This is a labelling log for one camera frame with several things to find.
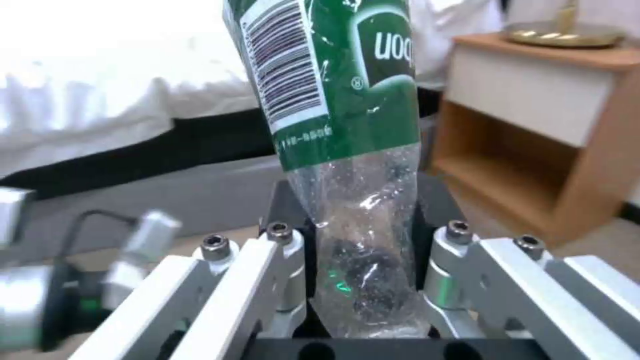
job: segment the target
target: black cable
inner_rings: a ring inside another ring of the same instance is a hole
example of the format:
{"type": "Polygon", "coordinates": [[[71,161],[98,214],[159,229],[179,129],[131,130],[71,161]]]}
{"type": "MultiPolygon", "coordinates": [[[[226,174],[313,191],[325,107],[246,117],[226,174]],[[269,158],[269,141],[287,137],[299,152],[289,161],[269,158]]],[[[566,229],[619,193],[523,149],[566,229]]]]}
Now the black cable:
{"type": "Polygon", "coordinates": [[[68,256],[69,251],[74,246],[74,243],[78,237],[80,229],[84,224],[84,221],[88,217],[93,215],[102,215],[104,217],[112,218],[114,220],[119,220],[121,222],[126,223],[130,227],[133,227],[134,225],[136,225],[136,222],[138,221],[138,219],[134,217],[128,217],[126,215],[121,215],[108,210],[94,209],[94,210],[85,211],[84,213],[81,213],[80,215],[78,215],[74,219],[74,221],[71,223],[71,226],[69,227],[69,230],[67,231],[67,234],[62,241],[60,251],[56,256],[57,259],[63,259],[68,256]]]}

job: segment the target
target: floor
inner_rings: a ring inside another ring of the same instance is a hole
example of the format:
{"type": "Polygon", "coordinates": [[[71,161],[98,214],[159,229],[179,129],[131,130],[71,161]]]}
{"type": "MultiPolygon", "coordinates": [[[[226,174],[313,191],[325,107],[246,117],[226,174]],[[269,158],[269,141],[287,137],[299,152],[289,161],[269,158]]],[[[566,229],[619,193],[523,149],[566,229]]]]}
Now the floor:
{"type": "MultiPolygon", "coordinates": [[[[470,225],[483,238],[512,236],[513,234],[497,219],[482,209],[457,197],[470,225]]],[[[223,233],[239,243],[256,236],[257,227],[247,227],[223,233]]],[[[194,236],[176,241],[172,254],[189,256],[204,236],[194,236]]],[[[574,242],[553,251],[555,256],[576,256],[594,254],[616,267],[636,282],[640,282],[640,226],[622,219],[614,219],[609,224],[596,229],[574,242]]],[[[72,260],[87,270],[105,270],[116,256],[116,249],[100,250],[79,254],[72,260]]],[[[67,340],[64,346],[55,352],[34,354],[30,351],[0,355],[4,360],[62,360],[66,359],[86,339],[82,334],[67,340]]]]}

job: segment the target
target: mounting hole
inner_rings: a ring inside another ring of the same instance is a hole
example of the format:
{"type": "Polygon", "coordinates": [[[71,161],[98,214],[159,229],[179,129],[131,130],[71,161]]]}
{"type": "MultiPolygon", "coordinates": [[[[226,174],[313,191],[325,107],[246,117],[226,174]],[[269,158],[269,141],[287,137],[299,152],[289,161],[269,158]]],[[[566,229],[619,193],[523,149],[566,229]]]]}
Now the mounting hole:
{"type": "Polygon", "coordinates": [[[453,341],[444,348],[445,360],[482,360],[480,353],[462,341],[453,341]]]}
{"type": "Polygon", "coordinates": [[[327,344],[308,343],[300,349],[298,360],[335,360],[335,352],[327,344]]]}
{"type": "Polygon", "coordinates": [[[456,230],[467,231],[469,230],[469,225],[466,222],[455,220],[451,224],[456,230]]]}
{"type": "Polygon", "coordinates": [[[529,245],[537,246],[540,243],[536,237],[531,235],[522,235],[520,238],[529,245]]]}
{"type": "Polygon", "coordinates": [[[487,290],[489,286],[491,286],[491,283],[489,282],[489,277],[486,274],[480,275],[480,287],[482,287],[482,289],[484,290],[487,290]]]}
{"type": "Polygon", "coordinates": [[[202,286],[198,286],[196,289],[196,300],[198,301],[198,304],[202,304],[204,302],[204,289],[202,286]]]}

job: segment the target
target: open shelf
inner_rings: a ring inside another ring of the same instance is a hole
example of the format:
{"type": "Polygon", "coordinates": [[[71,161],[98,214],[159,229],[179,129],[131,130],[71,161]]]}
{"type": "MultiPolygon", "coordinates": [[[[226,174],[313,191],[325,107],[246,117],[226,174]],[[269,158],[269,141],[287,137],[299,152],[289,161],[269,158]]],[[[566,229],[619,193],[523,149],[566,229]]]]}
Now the open shelf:
{"type": "Polygon", "coordinates": [[[533,169],[489,156],[439,159],[434,168],[503,211],[519,214],[535,232],[548,226],[562,186],[558,181],[537,178],[533,169]]]}
{"type": "Polygon", "coordinates": [[[516,230],[543,236],[554,221],[579,150],[475,110],[445,104],[447,118],[438,128],[433,170],[487,211],[517,224],[516,230]]]}

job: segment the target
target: bed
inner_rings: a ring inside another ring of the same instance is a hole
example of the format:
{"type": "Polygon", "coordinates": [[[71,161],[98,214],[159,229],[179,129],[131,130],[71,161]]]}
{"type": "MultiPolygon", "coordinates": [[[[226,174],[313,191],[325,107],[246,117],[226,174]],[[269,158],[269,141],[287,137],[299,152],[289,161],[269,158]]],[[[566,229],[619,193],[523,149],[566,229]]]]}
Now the bed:
{"type": "MultiPolygon", "coordinates": [[[[256,224],[283,174],[222,1],[0,4],[0,186],[38,194],[0,263],[50,257],[88,209],[161,208],[181,236],[256,224]]],[[[411,2],[416,31],[428,1],[411,2]]],[[[494,0],[467,2],[499,17],[494,0]]],[[[421,116],[436,111],[437,91],[418,96],[421,116]]],[[[125,236],[89,223],[72,252],[125,236]]]]}

